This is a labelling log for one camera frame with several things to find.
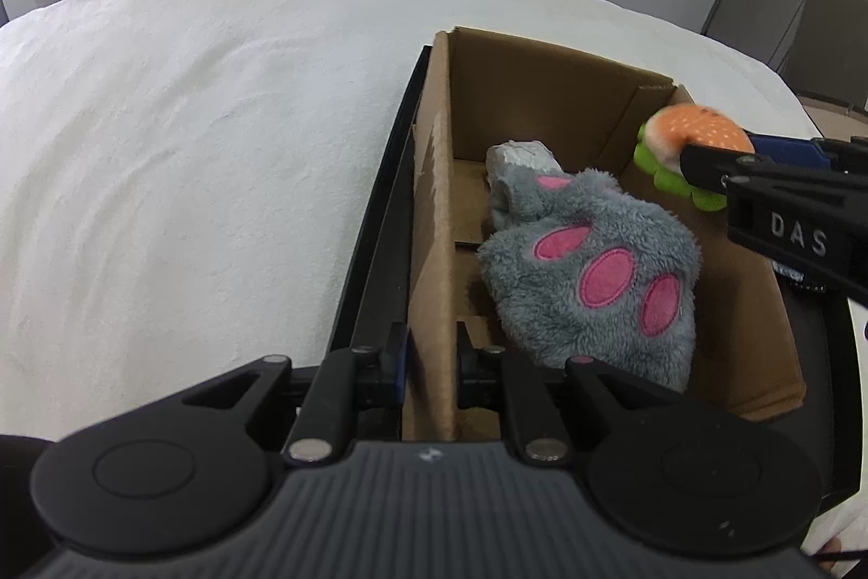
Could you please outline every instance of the green felt lettuce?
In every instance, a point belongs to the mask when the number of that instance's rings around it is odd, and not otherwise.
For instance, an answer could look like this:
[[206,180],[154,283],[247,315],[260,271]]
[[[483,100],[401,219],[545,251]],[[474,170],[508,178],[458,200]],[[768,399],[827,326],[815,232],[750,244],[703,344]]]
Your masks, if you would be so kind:
[[654,177],[654,187],[664,193],[674,194],[678,197],[693,199],[693,204],[702,212],[719,212],[726,207],[726,197],[722,194],[711,193],[708,190],[694,187],[688,184],[679,173],[673,173],[667,167],[663,167],[654,154],[648,150],[648,146],[642,142],[645,137],[645,125],[639,129],[639,143],[633,152],[633,162],[643,171]]

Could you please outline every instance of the pink paw pad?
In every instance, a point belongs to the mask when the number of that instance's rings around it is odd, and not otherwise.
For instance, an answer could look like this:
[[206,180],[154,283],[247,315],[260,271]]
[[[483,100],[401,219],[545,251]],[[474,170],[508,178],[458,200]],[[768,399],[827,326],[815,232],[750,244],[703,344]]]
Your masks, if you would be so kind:
[[591,263],[579,279],[576,297],[586,307],[606,307],[621,297],[630,286],[635,258],[626,248],[606,251]]
[[560,190],[570,184],[569,177],[554,177],[554,175],[537,175],[537,184],[547,190]]
[[534,258],[555,260],[575,251],[591,232],[590,226],[568,226],[546,234],[534,246]]
[[672,273],[654,280],[645,294],[639,314],[639,328],[645,336],[659,336],[678,316],[681,284]]

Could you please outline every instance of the paper box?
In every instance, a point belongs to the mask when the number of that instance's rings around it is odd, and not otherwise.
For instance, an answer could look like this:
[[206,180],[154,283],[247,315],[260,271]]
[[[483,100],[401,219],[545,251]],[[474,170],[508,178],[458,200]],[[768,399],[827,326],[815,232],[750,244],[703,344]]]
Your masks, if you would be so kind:
[[509,139],[541,140],[566,171],[610,171],[625,190],[660,203],[693,231],[703,267],[688,395],[751,420],[800,406],[805,384],[768,261],[729,242],[726,212],[699,212],[690,200],[659,192],[632,163],[640,125],[689,100],[669,77],[565,47],[467,28],[437,34],[416,125],[415,351],[405,438],[498,435],[494,413],[456,407],[456,323],[466,322],[476,347],[510,345],[476,254],[463,246],[481,243],[490,230],[485,151]]

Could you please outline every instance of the gray panel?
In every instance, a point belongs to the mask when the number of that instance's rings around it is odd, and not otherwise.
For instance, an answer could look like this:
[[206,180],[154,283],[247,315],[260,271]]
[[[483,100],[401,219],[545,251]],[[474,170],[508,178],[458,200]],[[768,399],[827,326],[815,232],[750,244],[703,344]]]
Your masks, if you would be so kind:
[[671,558],[600,520],[563,471],[502,443],[359,443],[344,462],[289,475],[253,524],[154,563],[58,553],[40,579],[564,579],[822,576],[791,549],[743,562]]
[[781,75],[794,92],[865,106],[868,0],[806,0]]

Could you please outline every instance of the white blanket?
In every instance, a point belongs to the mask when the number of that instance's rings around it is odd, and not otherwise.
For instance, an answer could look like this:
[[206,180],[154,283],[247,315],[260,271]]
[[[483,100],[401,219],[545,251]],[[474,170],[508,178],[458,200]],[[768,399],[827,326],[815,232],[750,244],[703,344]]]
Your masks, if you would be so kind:
[[765,66],[603,1],[62,1],[0,29],[0,433],[54,439],[263,354],[318,362],[411,69],[455,25],[816,135]]

